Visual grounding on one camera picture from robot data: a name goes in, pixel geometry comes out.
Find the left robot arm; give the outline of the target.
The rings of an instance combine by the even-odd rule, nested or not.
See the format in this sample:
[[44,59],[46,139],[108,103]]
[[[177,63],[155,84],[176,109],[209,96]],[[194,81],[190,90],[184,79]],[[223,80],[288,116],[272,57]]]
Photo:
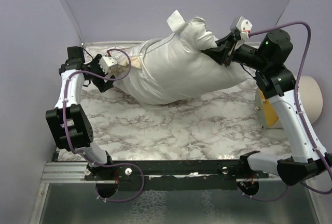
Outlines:
[[68,47],[67,54],[68,59],[59,68],[62,81],[60,96],[54,109],[46,111],[46,121],[59,149],[80,155],[90,168],[97,167],[96,173],[107,180],[115,172],[112,158],[93,141],[93,128],[80,102],[85,81],[94,84],[100,92],[111,89],[113,82],[83,73],[88,71],[106,76],[99,65],[101,54],[89,63],[85,63],[82,47]]

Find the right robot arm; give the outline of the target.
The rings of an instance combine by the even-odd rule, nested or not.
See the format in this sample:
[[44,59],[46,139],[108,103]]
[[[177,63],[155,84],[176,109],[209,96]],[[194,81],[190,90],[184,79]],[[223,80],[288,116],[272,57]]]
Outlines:
[[289,186],[331,171],[331,154],[320,143],[301,104],[296,77],[284,62],[293,49],[289,34],[269,31],[259,48],[242,45],[235,49],[233,34],[217,41],[204,54],[216,63],[230,66],[237,62],[254,69],[254,79],[265,99],[275,110],[292,154],[289,158],[270,157],[259,151],[242,155],[239,174],[250,178],[257,171],[279,176]]

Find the grey pillowcase with cream trim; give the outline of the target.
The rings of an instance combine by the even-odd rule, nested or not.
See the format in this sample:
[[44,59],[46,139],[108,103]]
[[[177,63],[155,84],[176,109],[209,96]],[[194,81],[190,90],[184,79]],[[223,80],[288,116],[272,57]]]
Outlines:
[[195,17],[185,22],[178,11],[168,21],[174,32],[131,48],[131,71],[115,83],[142,103],[160,105],[198,96],[195,79],[200,52],[194,35],[204,32],[205,21]]

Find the white pillow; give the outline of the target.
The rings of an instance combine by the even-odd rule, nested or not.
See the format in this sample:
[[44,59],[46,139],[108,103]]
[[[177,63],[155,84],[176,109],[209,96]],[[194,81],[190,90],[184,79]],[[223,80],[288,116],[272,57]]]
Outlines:
[[146,92],[166,101],[229,89],[248,79],[241,65],[219,65],[203,50],[215,48],[212,32],[202,18],[186,22],[169,18],[173,34],[146,50],[142,79]]

